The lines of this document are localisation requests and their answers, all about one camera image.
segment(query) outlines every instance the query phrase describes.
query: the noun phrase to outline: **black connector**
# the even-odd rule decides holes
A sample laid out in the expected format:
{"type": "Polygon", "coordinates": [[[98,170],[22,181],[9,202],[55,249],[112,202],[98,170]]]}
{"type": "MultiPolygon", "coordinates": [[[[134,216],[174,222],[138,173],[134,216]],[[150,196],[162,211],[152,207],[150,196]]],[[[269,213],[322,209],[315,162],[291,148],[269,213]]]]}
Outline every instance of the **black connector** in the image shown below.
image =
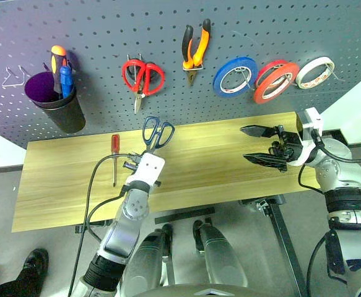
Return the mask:
{"type": "Polygon", "coordinates": [[[322,137],[319,135],[319,131],[316,129],[313,129],[311,131],[311,137],[314,140],[314,143],[316,145],[316,147],[318,147],[319,149],[324,147],[324,143],[322,140],[322,137]]]}
{"type": "Polygon", "coordinates": [[[342,251],[340,240],[337,236],[336,230],[330,230],[324,235],[326,246],[326,259],[328,267],[335,274],[344,275],[346,269],[344,267],[344,259],[342,258],[342,251]]]}

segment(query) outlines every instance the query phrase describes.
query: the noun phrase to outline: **wooden table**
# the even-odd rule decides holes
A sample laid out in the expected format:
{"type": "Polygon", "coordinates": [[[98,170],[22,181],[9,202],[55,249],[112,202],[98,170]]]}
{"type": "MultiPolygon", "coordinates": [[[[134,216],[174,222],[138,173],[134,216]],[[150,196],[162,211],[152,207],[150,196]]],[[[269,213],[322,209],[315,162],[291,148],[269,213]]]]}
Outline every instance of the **wooden table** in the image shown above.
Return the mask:
{"type": "MultiPolygon", "coordinates": [[[[151,212],[303,191],[297,183],[300,168],[286,173],[254,165],[243,153],[267,152],[275,139],[240,132],[249,124],[283,124],[296,131],[295,113],[270,114],[177,126],[170,143],[155,153],[166,160],[162,185],[149,199],[151,212]]],[[[27,231],[82,223],[85,195],[96,162],[110,154],[111,133],[29,142],[15,206],[12,231],[27,231]]],[[[120,152],[145,149],[141,131],[120,132],[120,152]]],[[[117,196],[130,171],[118,162],[118,187],[112,186],[113,165],[104,162],[95,177],[90,209],[117,196]]],[[[303,182],[317,186],[313,169],[303,182]]],[[[115,216],[121,201],[105,205],[93,220],[115,216]]]]}

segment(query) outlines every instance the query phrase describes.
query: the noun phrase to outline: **pegboard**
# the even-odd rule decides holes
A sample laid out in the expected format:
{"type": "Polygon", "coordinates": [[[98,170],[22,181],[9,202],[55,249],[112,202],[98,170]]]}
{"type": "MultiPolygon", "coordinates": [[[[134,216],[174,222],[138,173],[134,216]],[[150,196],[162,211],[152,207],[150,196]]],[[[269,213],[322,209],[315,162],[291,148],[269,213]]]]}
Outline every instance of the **pegboard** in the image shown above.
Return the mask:
{"type": "Polygon", "coordinates": [[[360,81],[360,1],[0,1],[0,135],[22,147],[31,140],[140,129],[148,115],[178,125],[311,106],[322,112],[360,81]],[[196,47],[205,18],[212,22],[205,69],[189,87],[181,41],[186,25],[192,25],[196,47]],[[67,49],[76,70],[87,124],[75,134],[61,132],[23,87],[1,87],[6,66],[18,75],[19,64],[30,75],[43,71],[55,44],[67,49]],[[133,93],[120,72],[126,55],[138,53],[164,69],[166,82],[134,115],[133,93]],[[309,90],[291,86],[264,105],[254,103],[252,90],[235,98],[216,96],[215,73],[239,56],[253,58],[259,68],[274,59],[302,67],[329,56],[344,81],[332,75],[309,90]]]}

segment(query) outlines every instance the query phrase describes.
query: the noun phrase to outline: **black cup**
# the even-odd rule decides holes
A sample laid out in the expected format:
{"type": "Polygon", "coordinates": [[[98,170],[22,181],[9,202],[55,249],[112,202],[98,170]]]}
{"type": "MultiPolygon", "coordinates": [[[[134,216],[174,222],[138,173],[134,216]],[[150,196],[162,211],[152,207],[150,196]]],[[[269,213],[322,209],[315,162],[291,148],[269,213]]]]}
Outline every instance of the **black cup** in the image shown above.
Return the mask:
{"type": "Polygon", "coordinates": [[[76,133],[85,126],[85,118],[74,86],[69,96],[59,99],[54,91],[52,72],[41,72],[25,84],[25,93],[31,101],[65,133],[76,133]]]}

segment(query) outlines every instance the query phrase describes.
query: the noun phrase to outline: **metal table frame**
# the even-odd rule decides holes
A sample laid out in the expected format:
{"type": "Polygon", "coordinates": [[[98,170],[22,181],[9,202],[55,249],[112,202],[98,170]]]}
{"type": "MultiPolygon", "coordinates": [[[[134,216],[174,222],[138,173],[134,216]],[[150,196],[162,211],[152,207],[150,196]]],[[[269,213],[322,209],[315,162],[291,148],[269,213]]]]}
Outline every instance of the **metal table frame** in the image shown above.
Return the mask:
{"type": "MultiPolygon", "coordinates": [[[[296,252],[294,250],[292,240],[282,216],[279,206],[286,203],[283,195],[267,196],[257,198],[252,201],[256,203],[258,210],[264,213],[266,217],[271,219],[272,227],[277,236],[279,247],[281,248],[282,255],[284,256],[285,262],[289,269],[289,273],[294,280],[294,292],[296,297],[307,297],[307,284],[304,279],[304,275],[296,252]]],[[[251,203],[250,200],[240,201],[242,205],[251,203]]]]}

